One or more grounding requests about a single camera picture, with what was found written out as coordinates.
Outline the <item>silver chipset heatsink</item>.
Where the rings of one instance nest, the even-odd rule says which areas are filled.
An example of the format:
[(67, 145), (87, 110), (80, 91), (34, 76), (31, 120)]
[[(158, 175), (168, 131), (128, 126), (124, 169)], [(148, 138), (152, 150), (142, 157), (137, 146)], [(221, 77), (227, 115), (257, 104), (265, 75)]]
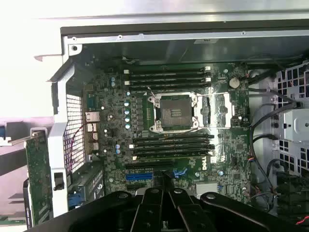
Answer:
[(217, 192), (217, 183), (197, 183), (196, 184), (196, 192), (197, 195), (202, 195), (206, 192)]

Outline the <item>blue expansion slot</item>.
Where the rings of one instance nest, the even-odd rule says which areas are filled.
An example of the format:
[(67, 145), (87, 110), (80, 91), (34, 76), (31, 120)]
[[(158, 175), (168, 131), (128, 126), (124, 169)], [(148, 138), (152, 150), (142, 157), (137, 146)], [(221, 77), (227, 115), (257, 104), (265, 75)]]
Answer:
[(133, 173), (125, 175), (126, 181), (145, 181), (152, 180), (153, 173)]

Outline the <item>long black expansion slot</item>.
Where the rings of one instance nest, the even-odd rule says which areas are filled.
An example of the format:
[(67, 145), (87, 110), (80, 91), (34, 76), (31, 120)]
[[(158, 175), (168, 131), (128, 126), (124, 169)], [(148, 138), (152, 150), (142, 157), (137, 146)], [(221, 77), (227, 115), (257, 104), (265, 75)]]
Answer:
[(146, 169), (146, 168), (161, 168), (161, 167), (171, 167), (173, 166), (173, 163), (159, 163), (159, 164), (126, 164), (126, 169)]

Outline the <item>green RAM stick white label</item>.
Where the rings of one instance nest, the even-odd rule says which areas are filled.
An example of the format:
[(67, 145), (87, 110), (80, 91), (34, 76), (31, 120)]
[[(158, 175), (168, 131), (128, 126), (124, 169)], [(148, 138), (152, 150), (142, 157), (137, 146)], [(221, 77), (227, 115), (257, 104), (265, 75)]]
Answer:
[(167, 157), (163, 157), (163, 158), (150, 158), (150, 157), (138, 157), (138, 156), (133, 156), (132, 157), (133, 161), (142, 161), (142, 162), (151, 162), (151, 161), (173, 161), (174, 158), (167, 158)]

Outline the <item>green motherboard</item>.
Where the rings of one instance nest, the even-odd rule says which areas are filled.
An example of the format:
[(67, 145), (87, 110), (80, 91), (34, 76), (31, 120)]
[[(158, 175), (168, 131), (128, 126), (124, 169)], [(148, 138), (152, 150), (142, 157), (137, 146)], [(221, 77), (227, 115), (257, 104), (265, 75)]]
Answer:
[[(200, 77), (147, 77), (130, 78), (123, 74), (123, 70), (162, 70), (162, 69), (201, 69), (209, 67), (210, 72), (205, 72)], [(230, 197), (242, 203), (247, 203), (250, 197), (250, 170), (246, 166), (250, 156), (249, 150), (249, 125), (250, 109), (248, 98), (248, 84), (245, 80), (248, 72), (244, 64), (239, 63), (211, 63), (211, 64), (179, 64), (179, 65), (154, 65), (154, 66), (119, 66), (101, 68), (95, 72), (93, 80), (83, 88), (83, 101), (85, 120), (87, 122), (87, 150), (94, 159), (103, 164), (103, 189), (109, 194), (114, 191), (124, 190), (133, 195), (151, 188), (154, 185), (156, 171), (163, 171), (168, 175), (175, 175), (173, 184), (183, 188), (190, 194), (200, 197), (196, 192), (197, 183), (217, 183), (217, 193)], [(232, 77), (240, 80), (240, 86), (232, 89), (228, 81)], [(143, 125), (142, 98), (151, 95), (149, 90), (132, 91), (130, 86), (125, 86), (124, 81), (130, 80), (158, 80), (158, 79), (202, 79), (210, 78), (206, 83), (183, 83), (183, 84), (149, 84), (133, 86), (175, 86), (175, 85), (201, 85), (208, 84), (210, 87), (199, 89), (176, 89), (176, 90), (152, 90), (157, 93), (195, 92), (198, 94), (212, 94), (228, 92), (233, 104), (234, 116), (231, 119), (229, 129), (200, 128), (196, 131), (183, 133), (158, 134), (150, 132)], [(188, 138), (167, 139), (156, 141), (133, 142), (136, 138), (168, 137), (185, 134), (211, 134), (215, 138)], [(132, 161), (134, 152), (176, 150), (170, 149), (134, 149), (137, 145), (159, 145), (180, 143), (209, 143), (215, 145), (208, 152), (190, 152), (180, 154), (139, 155), (138, 157), (162, 158), (211, 155), (197, 159), (178, 159), (173, 161)], [(173, 163), (171, 167), (126, 169), (126, 164), (159, 164)], [(126, 174), (153, 173), (152, 180), (126, 181)], [(129, 184), (144, 184), (145, 187), (136, 191), (128, 191)]]

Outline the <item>CPU socket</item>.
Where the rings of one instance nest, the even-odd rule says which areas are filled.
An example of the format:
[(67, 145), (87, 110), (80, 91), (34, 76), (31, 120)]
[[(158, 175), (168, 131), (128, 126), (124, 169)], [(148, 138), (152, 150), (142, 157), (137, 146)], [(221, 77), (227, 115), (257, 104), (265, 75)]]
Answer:
[(204, 127), (201, 94), (157, 93), (142, 98), (144, 127), (158, 134), (183, 133)]

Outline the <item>silver socket cover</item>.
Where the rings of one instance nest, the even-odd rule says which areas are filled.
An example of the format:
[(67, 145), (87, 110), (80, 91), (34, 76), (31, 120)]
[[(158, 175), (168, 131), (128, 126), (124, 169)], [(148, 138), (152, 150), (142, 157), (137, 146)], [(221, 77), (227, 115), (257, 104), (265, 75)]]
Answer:
[(228, 92), (196, 94), (195, 99), (195, 119), (198, 128), (231, 128), (231, 119), (235, 113)]

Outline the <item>perforated metal drive cage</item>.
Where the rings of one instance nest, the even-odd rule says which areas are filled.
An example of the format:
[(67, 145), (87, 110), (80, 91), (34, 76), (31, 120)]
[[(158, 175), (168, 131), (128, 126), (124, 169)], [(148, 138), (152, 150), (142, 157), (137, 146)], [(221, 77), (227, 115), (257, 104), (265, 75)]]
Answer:
[(300, 102), (299, 109), (279, 114), (279, 158), (291, 173), (309, 173), (309, 61), (277, 74), (276, 90)]

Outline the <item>silver coin battery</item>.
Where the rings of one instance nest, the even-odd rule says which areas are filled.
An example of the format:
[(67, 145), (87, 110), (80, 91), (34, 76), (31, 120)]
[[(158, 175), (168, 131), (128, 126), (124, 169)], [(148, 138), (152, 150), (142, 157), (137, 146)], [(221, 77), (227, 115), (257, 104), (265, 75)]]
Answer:
[(232, 89), (237, 89), (240, 86), (240, 80), (237, 77), (232, 77), (229, 79), (228, 85)]

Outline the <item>grey parts rack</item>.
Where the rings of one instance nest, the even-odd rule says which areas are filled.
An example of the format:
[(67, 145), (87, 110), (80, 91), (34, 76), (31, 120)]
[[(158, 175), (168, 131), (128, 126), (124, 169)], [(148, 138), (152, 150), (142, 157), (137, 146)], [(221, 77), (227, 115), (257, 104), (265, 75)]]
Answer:
[(25, 216), (23, 183), (27, 170), (23, 144), (0, 147), (0, 215)]

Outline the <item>black open PC case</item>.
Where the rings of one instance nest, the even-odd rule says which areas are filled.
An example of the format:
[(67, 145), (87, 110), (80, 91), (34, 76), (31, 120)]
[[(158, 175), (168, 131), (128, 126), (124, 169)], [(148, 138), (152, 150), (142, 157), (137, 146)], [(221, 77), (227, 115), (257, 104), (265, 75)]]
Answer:
[[(83, 88), (101, 68), (239, 63), (247, 68), (250, 197), (246, 205), (309, 230), (309, 173), (279, 158), (279, 114), (301, 104), (274, 87), (277, 74), (309, 61), (309, 19), (215, 21), (61, 29), (62, 65), (51, 78), (54, 123), (48, 133), (52, 212), (48, 220), (108, 194), (103, 164), (87, 150)], [(169, 197), (161, 232), (187, 232)]]

